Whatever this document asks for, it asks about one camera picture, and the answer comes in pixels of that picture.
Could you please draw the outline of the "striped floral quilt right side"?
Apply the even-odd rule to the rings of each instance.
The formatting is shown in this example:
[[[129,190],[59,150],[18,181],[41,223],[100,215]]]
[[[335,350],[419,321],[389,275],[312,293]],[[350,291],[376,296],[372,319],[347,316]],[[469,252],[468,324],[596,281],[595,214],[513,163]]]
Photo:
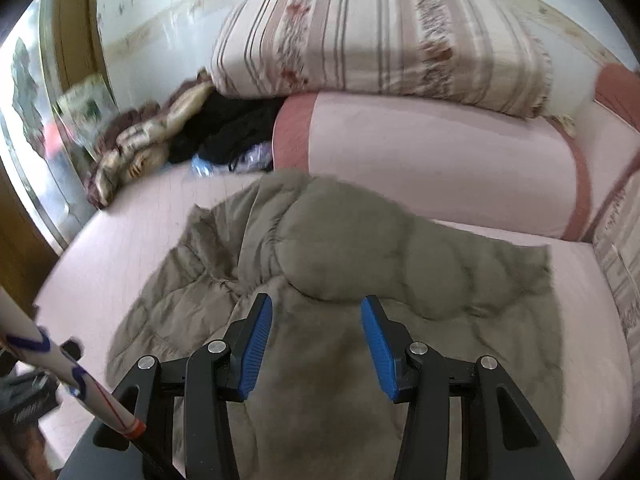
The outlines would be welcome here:
[[[613,198],[593,234],[594,252],[623,327],[634,381],[639,380],[639,173]]]

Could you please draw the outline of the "blue plastic bag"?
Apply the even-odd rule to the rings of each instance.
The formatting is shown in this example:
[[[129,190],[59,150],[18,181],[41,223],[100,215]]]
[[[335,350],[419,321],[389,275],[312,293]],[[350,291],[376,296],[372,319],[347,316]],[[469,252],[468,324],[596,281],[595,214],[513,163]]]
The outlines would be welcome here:
[[[271,171],[273,168],[272,147],[270,142],[262,142],[249,148],[231,162],[216,165],[201,157],[194,156],[191,169],[199,177],[221,176],[222,174],[254,174]]]

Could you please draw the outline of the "pink folded blanket roll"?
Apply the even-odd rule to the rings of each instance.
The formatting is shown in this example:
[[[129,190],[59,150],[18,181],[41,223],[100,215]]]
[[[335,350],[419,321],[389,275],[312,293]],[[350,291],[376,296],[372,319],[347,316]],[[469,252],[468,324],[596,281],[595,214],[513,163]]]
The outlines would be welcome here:
[[[591,209],[584,155],[544,118],[308,93],[284,102],[272,151],[278,169],[337,177],[430,219],[576,242]]]

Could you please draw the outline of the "white sleeve with blue pattern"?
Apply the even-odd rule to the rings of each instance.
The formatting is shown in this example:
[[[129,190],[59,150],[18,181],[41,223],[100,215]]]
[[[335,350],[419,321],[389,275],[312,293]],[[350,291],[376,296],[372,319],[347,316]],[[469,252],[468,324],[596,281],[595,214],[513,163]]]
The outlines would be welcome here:
[[[51,372],[87,411],[126,439],[133,441],[142,436],[145,424],[52,341],[4,289],[0,324],[1,341],[17,359]]]

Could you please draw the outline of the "floral green white pillow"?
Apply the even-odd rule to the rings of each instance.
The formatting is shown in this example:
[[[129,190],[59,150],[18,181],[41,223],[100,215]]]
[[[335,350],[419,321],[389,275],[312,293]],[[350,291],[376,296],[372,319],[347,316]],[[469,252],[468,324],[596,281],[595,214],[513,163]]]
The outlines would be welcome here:
[[[62,123],[75,144],[96,160],[96,142],[113,118],[118,115],[111,93],[101,74],[95,73],[74,84],[56,100]]]

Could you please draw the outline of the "pink red blanket right corner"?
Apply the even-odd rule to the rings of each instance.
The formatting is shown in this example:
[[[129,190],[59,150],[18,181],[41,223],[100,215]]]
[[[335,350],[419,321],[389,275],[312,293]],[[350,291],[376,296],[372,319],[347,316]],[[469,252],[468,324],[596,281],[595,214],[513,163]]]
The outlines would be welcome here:
[[[575,129],[598,209],[639,153],[639,76],[620,64],[604,66]]]

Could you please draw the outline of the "striped floral folded quilt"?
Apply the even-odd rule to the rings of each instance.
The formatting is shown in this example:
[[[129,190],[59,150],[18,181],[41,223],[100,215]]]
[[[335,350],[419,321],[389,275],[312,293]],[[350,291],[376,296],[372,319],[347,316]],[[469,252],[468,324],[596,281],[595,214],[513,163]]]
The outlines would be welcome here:
[[[552,65],[497,0],[244,0],[224,21],[212,78],[232,98],[331,90],[533,118]]]

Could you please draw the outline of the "black clothing pile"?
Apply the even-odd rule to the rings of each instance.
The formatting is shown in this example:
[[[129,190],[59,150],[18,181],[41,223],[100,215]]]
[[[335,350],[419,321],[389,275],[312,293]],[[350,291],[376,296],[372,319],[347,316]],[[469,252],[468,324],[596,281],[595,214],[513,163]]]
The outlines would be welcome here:
[[[284,102],[285,98],[230,99],[214,90],[169,141],[168,162],[180,164],[195,155],[216,165],[231,162],[271,140]]]

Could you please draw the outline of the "olive green quilted hooded jacket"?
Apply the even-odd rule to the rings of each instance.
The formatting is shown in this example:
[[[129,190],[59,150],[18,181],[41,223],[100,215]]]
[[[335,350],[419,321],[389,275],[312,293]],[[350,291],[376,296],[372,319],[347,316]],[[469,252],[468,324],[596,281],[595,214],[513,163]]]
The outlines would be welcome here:
[[[543,247],[442,226],[373,192],[296,171],[194,207],[108,350],[117,384],[152,354],[190,356],[269,295],[256,389],[229,410],[247,479],[387,479],[406,411],[378,385],[364,297],[443,356],[494,356],[550,434],[563,411],[562,321]]]

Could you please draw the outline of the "pink quilted bed mattress cover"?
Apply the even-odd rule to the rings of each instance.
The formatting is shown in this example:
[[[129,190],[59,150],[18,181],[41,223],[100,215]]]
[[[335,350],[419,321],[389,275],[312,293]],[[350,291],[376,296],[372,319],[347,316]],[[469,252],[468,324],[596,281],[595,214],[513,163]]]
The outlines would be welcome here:
[[[122,193],[93,216],[58,260],[36,299],[40,323],[57,341],[79,339],[84,367],[113,387],[106,362],[117,327],[177,245],[190,210],[213,208],[263,177],[205,179],[174,169]],[[479,226],[442,226],[548,249],[562,321],[563,411],[560,431],[552,436],[576,478],[600,477],[629,434],[632,379],[620,316],[592,247]]]

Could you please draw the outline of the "beige brown patterned blanket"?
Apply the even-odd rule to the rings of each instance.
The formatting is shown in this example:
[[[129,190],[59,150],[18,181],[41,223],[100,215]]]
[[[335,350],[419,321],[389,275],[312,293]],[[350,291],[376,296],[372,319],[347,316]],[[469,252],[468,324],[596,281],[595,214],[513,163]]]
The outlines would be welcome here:
[[[99,136],[98,159],[85,180],[88,202],[104,209],[122,186],[160,169],[168,161],[170,141],[213,91],[212,77],[202,68],[165,104],[150,101],[112,119]]]

